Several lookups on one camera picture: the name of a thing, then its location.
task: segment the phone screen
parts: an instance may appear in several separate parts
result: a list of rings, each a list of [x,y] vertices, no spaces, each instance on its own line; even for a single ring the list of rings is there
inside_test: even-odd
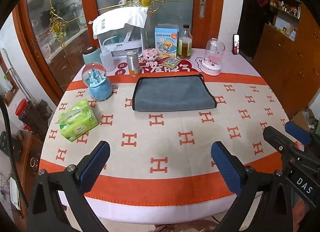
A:
[[[239,53],[239,35],[233,35],[233,54],[237,55]]]

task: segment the pill package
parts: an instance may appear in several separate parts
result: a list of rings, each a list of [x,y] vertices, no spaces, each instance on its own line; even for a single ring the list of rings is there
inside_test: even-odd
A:
[[[165,60],[161,65],[168,67],[170,69],[174,69],[181,62],[182,62],[182,60],[179,58],[170,57],[167,60]]]

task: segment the brown lid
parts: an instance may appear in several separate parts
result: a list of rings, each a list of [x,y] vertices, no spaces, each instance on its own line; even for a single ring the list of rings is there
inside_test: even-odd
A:
[[[91,53],[93,53],[95,50],[97,50],[98,49],[98,47],[96,47],[96,46],[94,46],[94,45],[92,45],[92,46],[88,46],[85,50],[83,50],[83,54],[84,55],[88,55],[88,54],[91,54]]]

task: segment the tissue pack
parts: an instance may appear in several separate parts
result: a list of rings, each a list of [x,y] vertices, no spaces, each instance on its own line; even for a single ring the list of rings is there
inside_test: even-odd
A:
[[[61,135],[72,142],[98,125],[98,121],[88,101],[84,99],[60,114],[56,124],[60,125]]]
[[[177,57],[178,32],[177,25],[158,24],[156,26],[155,43],[160,56]]]

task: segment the bottle label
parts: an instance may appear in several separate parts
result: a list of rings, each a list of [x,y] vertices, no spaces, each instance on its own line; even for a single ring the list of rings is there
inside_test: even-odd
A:
[[[188,52],[187,52],[187,56],[191,55],[191,47],[192,47],[192,42],[188,43]]]
[[[178,55],[182,55],[182,40],[178,40]]]

